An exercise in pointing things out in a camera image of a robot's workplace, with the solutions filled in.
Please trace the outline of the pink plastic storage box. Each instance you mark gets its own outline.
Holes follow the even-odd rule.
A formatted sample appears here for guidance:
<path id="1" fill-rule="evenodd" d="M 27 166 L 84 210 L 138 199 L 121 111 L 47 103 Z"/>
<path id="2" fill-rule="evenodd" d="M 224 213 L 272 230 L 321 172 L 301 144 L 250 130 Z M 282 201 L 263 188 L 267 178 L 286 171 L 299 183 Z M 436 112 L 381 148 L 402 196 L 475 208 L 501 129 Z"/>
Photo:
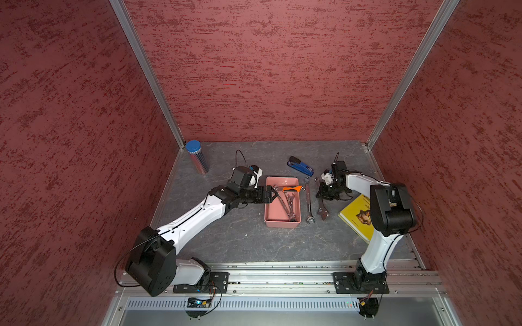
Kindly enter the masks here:
<path id="1" fill-rule="evenodd" d="M 267 177 L 267 186 L 300 186 L 296 177 Z M 279 196 L 270 204 L 265 205 L 265 224 L 269 228 L 296 228 L 302 221 L 300 209 L 300 192 L 296 194 L 294 200 L 294 211 L 297 223 L 290 222 L 287 200 L 284 194 Z"/>

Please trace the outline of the orange handled adjustable wrench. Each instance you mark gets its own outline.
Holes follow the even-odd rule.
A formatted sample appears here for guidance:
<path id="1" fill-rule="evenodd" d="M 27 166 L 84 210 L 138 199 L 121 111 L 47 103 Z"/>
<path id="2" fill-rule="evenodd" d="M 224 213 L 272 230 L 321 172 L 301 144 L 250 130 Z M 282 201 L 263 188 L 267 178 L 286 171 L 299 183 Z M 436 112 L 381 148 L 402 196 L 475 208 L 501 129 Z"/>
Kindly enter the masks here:
<path id="1" fill-rule="evenodd" d="M 293 193 L 293 192 L 299 193 L 303 189 L 303 186 L 273 186 L 273 189 L 278 194 Z"/>

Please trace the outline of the long silver combination wrench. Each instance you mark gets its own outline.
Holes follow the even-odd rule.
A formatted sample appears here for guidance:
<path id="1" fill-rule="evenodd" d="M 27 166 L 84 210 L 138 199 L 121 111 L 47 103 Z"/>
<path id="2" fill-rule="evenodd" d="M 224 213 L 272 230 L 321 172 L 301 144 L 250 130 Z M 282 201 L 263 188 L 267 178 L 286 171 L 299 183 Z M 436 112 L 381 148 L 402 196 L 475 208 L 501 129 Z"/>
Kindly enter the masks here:
<path id="1" fill-rule="evenodd" d="M 307 223 L 309 225 L 312 225 L 315 223 L 315 217 L 312 213 L 312 207 L 311 207 L 311 189 L 310 189 L 310 177 L 305 177 L 303 179 L 304 188 L 305 188 L 305 198 L 307 203 Z"/>

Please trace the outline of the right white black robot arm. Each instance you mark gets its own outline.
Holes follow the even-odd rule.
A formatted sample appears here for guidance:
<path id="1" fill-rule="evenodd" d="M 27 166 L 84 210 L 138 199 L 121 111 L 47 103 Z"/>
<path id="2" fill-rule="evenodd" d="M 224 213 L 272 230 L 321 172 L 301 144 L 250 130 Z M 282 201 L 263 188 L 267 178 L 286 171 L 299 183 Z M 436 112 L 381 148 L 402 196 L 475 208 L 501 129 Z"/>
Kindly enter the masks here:
<path id="1" fill-rule="evenodd" d="M 384 281 L 387 262 L 400 239 L 417 225 L 413 200 L 402 183 L 388 183 L 358 171 L 350 171 L 344 161 L 334 161 L 324 171 L 317 198 L 340 200 L 341 194 L 357 192 L 369 199 L 369 213 L 360 214 L 373 227 L 372 239 L 358 260 L 354 280 L 359 283 Z"/>

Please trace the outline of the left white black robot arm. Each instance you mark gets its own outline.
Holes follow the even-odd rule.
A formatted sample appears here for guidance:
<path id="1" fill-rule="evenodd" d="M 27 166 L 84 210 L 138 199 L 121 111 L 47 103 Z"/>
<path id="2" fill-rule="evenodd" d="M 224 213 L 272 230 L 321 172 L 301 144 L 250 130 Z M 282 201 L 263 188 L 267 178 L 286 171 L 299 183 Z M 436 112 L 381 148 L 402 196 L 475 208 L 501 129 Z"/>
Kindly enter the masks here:
<path id="1" fill-rule="evenodd" d="M 178 259 L 178 253 L 199 232 L 241 205 L 270 204 L 278 197 L 271 186 L 259 186 L 262 170 L 237 166 L 225 186 L 211 189 L 189 212 L 157 229 L 146 227 L 130 250 L 125 271 L 140 287 L 158 296 L 174 285 L 210 287 L 210 268 L 201 260 Z"/>

